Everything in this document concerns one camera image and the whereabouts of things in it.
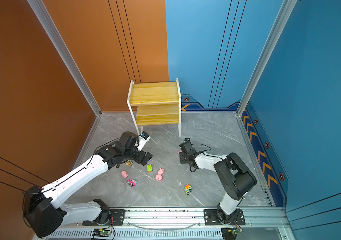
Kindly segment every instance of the robotic arm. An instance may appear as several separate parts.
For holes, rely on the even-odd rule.
[[[24,194],[23,216],[36,235],[45,237],[61,225],[83,220],[105,224],[110,211],[101,199],[83,204],[64,202],[90,180],[114,166],[119,167],[129,160],[146,165],[152,154],[141,150],[149,139],[146,132],[140,136],[124,132],[118,141],[101,147],[90,159],[62,178],[41,189],[37,186],[28,189]]]
[[[206,152],[197,152],[189,138],[180,144],[180,163],[189,164],[196,169],[205,168],[217,173],[225,189],[224,198],[217,205],[217,218],[223,225],[236,220],[238,208],[244,196],[257,184],[257,180],[241,158],[234,152],[216,156]]]

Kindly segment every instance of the blue wall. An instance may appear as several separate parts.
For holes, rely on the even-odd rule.
[[[341,226],[341,1],[297,1],[250,103],[289,179],[297,238],[341,239],[328,233]]]
[[[206,108],[239,101],[282,2],[166,0],[170,81]]]

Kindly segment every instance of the wall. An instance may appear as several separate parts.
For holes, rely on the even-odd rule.
[[[296,3],[250,104],[289,179],[297,239],[340,239],[340,1]]]
[[[95,115],[27,1],[0,0],[0,156],[53,181],[71,170]],[[0,159],[33,184],[44,180]],[[0,171],[0,181],[32,184]],[[0,239],[30,239],[22,193],[0,183]]]
[[[130,81],[168,80],[165,1],[44,0],[102,111],[128,111]]]
[[[282,0],[167,0],[169,80],[203,107],[239,101]]]

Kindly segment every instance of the pink toy car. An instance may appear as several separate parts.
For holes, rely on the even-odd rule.
[[[126,183],[128,185],[130,185],[131,187],[134,187],[136,185],[137,181],[134,179],[130,179],[130,180],[127,180]]]

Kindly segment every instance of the gray marble floor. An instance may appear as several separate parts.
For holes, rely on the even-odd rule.
[[[103,113],[83,162],[97,146],[120,137],[124,131],[135,132],[130,113]],[[149,173],[147,166],[135,162],[130,167],[125,164],[118,169],[113,167],[79,189],[67,203],[101,199],[110,207],[216,206],[225,193],[217,174],[206,169],[190,172],[187,164],[179,162],[178,145],[185,137],[190,137],[192,143],[210,146],[211,154],[235,152],[252,172],[256,170],[235,113],[183,113],[181,137],[178,137],[177,124],[145,126],[144,131],[151,136],[143,151],[153,154],[148,163],[153,165],[153,172]],[[197,151],[206,149],[201,145],[194,147]],[[161,182],[155,180],[159,168],[165,170]],[[121,170],[128,172],[128,179],[137,180],[135,187],[127,185]],[[259,184],[260,180],[257,181],[240,206],[269,206],[267,194]],[[193,187],[190,195],[183,191],[187,184]]]

